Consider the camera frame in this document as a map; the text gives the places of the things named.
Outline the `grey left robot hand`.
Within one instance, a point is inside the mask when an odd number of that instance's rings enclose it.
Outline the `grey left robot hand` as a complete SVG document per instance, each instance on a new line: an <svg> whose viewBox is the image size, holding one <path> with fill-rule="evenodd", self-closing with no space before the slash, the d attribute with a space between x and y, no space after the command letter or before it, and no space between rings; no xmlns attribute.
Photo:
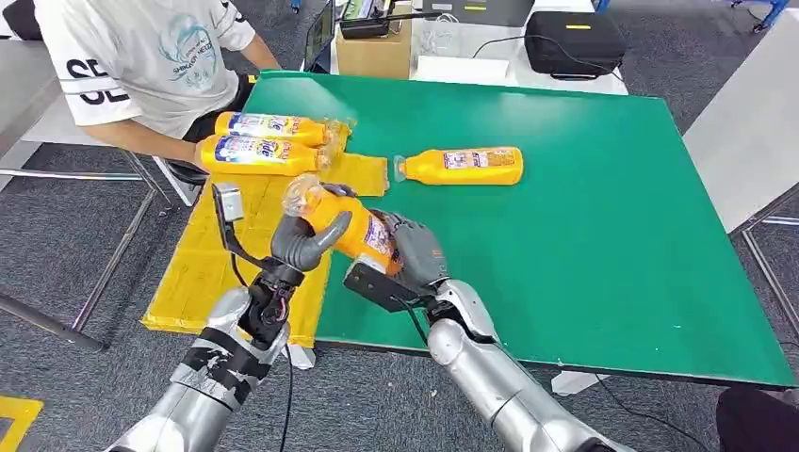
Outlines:
<svg viewBox="0 0 799 452"><path fill-rule="evenodd" d="M329 226L316 232L304 218L282 215L270 240L271 256L299 271L313 270L347 231L351 219L352 212L339 212Z"/></svg>

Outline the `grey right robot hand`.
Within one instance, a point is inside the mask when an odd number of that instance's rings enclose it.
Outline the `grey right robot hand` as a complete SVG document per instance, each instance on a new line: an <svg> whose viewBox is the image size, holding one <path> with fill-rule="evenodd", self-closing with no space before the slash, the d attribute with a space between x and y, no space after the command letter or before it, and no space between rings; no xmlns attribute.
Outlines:
<svg viewBox="0 0 799 452"><path fill-rule="evenodd" d="M370 212L386 225L399 256L399 271L392 279L418 295L435 294L449 273L446 257L432 230L396 212L379 209Z"/></svg>

